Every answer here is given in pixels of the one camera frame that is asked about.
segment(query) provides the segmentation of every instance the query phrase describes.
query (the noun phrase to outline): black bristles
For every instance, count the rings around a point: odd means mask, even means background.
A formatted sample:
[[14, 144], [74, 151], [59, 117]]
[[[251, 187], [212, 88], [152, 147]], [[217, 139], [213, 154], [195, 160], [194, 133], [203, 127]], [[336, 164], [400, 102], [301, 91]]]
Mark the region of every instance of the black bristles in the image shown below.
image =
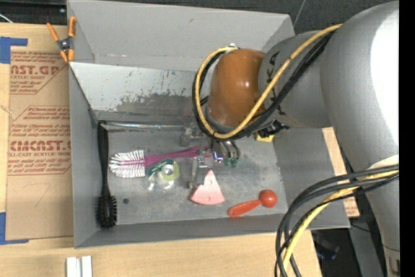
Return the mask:
[[113, 228], [117, 222], [117, 200], [115, 196], [100, 196], [97, 200], [95, 216], [102, 229]]

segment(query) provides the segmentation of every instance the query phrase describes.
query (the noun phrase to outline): clear plastic object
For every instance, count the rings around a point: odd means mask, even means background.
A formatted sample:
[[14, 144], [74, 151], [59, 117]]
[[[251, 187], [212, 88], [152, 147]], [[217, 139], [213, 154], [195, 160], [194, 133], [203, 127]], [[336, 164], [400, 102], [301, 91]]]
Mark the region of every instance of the clear plastic object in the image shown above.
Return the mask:
[[148, 190], [170, 189], [175, 186], [180, 175], [178, 164], [171, 158], [166, 158], [148, 168], [146, 178]]

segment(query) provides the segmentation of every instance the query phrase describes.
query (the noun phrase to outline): red spoon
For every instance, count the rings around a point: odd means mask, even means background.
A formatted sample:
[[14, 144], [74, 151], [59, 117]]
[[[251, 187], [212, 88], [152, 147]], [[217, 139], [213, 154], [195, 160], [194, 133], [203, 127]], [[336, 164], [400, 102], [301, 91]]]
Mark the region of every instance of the red spoon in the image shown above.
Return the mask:
[[263, 191], [259, 192], [259, 197], [257, 200], [243, 202], [233, 206], [232, 208], [229, 208], [228, 216], [238, 217], [258, 207], [260, 204], [266, 208], [272, 208], [277, 204], [277, 201], [277, 195], [273, 191], [270, 189], [264, 189]]

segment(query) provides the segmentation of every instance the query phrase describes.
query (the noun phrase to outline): yellow cable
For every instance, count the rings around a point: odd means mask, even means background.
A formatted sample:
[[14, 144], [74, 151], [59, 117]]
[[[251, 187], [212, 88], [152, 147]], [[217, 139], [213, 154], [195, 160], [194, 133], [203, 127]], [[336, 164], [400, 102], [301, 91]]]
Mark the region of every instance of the yellow cable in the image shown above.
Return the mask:
[[223, 52], [224, 49], [225, 49], [225, 51], [231, 51], [229, 48], [232, 48], [232, 47], [225, 47], [225, 48], [216, 50], [214, 53], [211, 53], [209, 56], [207, 56], [207, 58], [203, 61], [202, 65], [200, 66], [200, 68], [199, 68], [199, 70], [198, 70], [198, 72], [196, 74], [196, 82], [195, 82], [196, 83], [196, 90], [195, 90], [196, 110], [197, 110], [198, 116], [200, 118], [200, 121], [202, 122], [202, 124], [205, 127], [205, 129], [212, 136], [214, 136], [215, 138], [219, 138], [219, 139], [228, 139], [228, 138], [230, 138], [230, 137], [238, 134], [250, 122], [250, 120], [253, 118], [253, 116], [258, 111], [258, 109], [261, 107], [261, 105], [263, 104], [263, 102], [266, 99], [266, 97], [268, 96], [268, 94], [271, 92], [271, 89], [276, 85], [276, 83], [279, 80], [279, 78], [282, 76], [282, 74], [284, 73], [284, 71], [288, 68], [289, 64], [302, 51], [304, 51], [305, 48], [307, 48], [309, 45], [311, 45], [315, 40], [319, 39], [320, 37], [324, 36], [325, 34], [328, 34], [329, 32], [332, 32], [334, 30], [337, 30], [340, 27], [341, 27], [341, 24], [340, 25], [333, 25], [331, 27], [328, 27], [328, 28], [326, 28], [324, 30], [321, 30], [320, 32], [317, 32], [315, 35], [311, 36], [307, 41], [305, 41], [304, 43], [302, 43], [289, 56], [289, 58], [281, 65], [281, 67], [278, 69], [277, 73], [274, 75], [273, 79], [268, 84], [267, 88], [265, 89], [265, 91], [263, 92], [263, 94], [261, 95], [261, 97], [256, 102], [255, 106], [251, 109], [250, 113], [245, 117], [245, 119], [239, 124], [238, 127], [236, 127], [235, 129], [233, 129], [231, 132], [224, 133], [224, 134], [216, 133], [215, 130], [209, 125], [209, 123], [207, 122], [206, 118], [204, 117], [204, 114], [203, 114], [203, 111], [202, 111], [202, 107], [200, 105], [199, 85], [200, 85], [200, 76], [201, 76], [201, 74], [202, 74], [202, 72], [203, 72], [206, 64], [209, 62], [209, 60], [211, 60], [219, 52]]
[[[370, 175], [370, 176], [366, 176], [364, 177], [362, 180], [369, 180], [369, 179], [375, 179], [375, 178], [382, 178], [382, 177], [386, 177], [386, 176], [391, 176], [391, 175], [395, 175], [396, 173], [399, 173], [399, 170], [395, 170], [395, 171], [389, 171], [389, 172], [383, 172], [383, 173], [378, 173], [376, 175]], [[352, 192], [355, 189], [359, 188], [359, 186], [356, 187], [351, 187], [351, 188], [345, 188], [345, 189], [340, 189], [336, 192], [334, 192], [333, 194], [329, 195], [326, 199], [324, 199], [322, 201], [322, 203], [333, 200], [333, 199], [337, 199], [343, 195], [347, 195], [349, 194], [348, 192]], [[330, 202], [323, 204], [321, 206], [316, 207], [305, 219], [304, 221], [301, 223], [301, 225], [298, 227], [297, 231], [295, 232], [294, 235], [292, 235], [291, 237], [291, 241], [290, 244], [288, 245], [285, 253], [284, 253], [284, 258], [283, 258], [283, 266], [284, 269], [287, 270], [288, 268], [288, 264], [290, 261], [290, 257], [292, 256], [292, 252], [294, 251], [295, 246], [297, 245], [297, 242], [300, 240], [300, 237], [302, 236], [302, 234], [304, 233], [305, 229], [310, 225], [310, 223], [313, 221], [313, 219], [322, 211], [324, 210], [328, 205], [330, 204]]]

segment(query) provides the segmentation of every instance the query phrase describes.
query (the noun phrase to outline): blue tape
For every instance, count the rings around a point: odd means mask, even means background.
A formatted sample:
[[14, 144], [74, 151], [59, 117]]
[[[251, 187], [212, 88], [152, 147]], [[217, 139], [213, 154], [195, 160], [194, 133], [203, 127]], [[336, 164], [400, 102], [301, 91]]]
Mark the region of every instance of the blue tape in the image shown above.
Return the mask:
[[12, 243], [26, 243], [29, 240], [12, 240], [6, 241], [5, 239], [6, 232], [6, 213], [0, 213], [0, 245], [8, 245]]
[[27, 38], [0, 37], [0, 64], [10, 63], [12, 46], [27, 46]]

